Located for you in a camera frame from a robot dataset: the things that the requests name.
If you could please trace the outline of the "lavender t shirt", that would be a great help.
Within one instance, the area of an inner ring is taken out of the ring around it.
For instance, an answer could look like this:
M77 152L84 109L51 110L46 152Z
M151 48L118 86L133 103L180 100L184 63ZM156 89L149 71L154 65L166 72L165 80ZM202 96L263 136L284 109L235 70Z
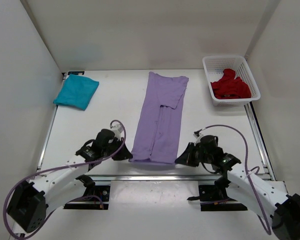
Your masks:
M188 82L186 76L167 77L149 72L129 162L175 164Z

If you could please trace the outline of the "teal t shirt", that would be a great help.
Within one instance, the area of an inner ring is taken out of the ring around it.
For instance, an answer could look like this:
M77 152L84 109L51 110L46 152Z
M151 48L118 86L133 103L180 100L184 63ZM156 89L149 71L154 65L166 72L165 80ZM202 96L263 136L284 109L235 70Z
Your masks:
M69 106L85 111L99 84L91 78L70 74L53 103L57 106Z

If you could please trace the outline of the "red t shirt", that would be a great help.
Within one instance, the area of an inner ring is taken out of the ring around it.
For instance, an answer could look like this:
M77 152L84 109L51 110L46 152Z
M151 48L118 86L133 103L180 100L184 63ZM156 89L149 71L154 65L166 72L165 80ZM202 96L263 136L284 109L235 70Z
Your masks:
M214 96L220 100L252 97L249 86L230 68L224 69L222 78L212 82L211 87Z

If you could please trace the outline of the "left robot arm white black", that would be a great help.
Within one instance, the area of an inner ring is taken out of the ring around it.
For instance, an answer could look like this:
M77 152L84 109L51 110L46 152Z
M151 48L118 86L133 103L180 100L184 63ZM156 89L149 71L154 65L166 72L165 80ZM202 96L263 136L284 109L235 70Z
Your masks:
M40 229L48 216L68 202L90 200L95 183L88 172L107 159L128 160L126 130L120 123L102 129L60 167L42 170L18 182L4 202L3 216L10 216L27 234Z

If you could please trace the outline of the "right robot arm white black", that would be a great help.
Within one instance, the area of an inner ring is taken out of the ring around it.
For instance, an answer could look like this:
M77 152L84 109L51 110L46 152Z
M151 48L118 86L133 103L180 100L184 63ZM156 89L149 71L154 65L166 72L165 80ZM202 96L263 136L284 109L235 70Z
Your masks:
M207 202L212 195L220 200L235 200L268 221L278 239L300 240L300 195L289 195L246 170L237 157L218 146L217 136L199 136L175 163L189 167L210 164L220 174L211 191L188 200Z

